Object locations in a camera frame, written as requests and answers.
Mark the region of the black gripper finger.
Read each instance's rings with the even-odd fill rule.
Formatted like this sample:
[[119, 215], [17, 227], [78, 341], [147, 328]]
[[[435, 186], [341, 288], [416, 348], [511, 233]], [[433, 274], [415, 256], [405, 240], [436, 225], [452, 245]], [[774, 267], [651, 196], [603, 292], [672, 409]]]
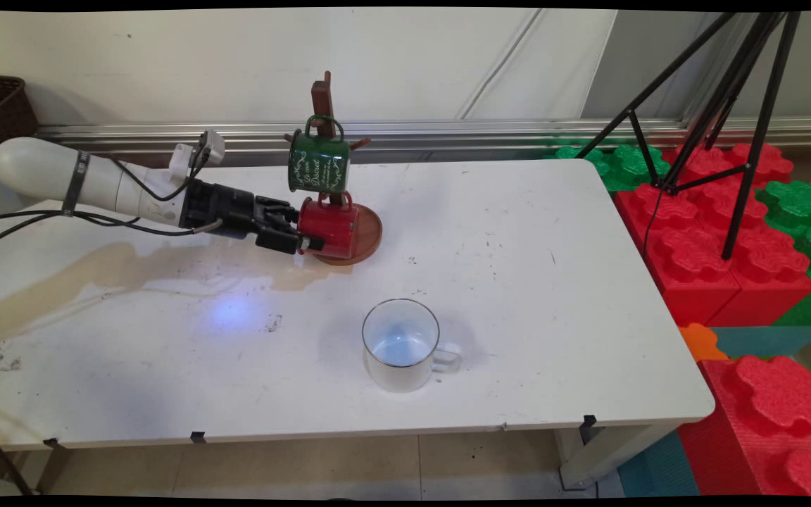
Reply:
[[257, 198], [256, 219], [264, 224], [297, 225], [299, 211], [284, 200]]
[[256, 244], [264, 249], [293, 256], [302, 254], [303, 251], [324, 250], [325, 238], [302, 234], [287, 224], [260, 223], [256, 225]]

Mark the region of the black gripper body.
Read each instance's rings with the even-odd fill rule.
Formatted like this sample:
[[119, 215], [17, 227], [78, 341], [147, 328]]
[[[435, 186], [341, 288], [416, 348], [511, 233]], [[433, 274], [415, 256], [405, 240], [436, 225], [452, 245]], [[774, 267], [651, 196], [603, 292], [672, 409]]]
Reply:
[[256, 196], [250, 192], [194, 180], [184, 193], [180, 227], [200, 229], [219, 221], [221, 225], [207, 231], [208, 234], [245, 239], [265, 227], [260, 212]]

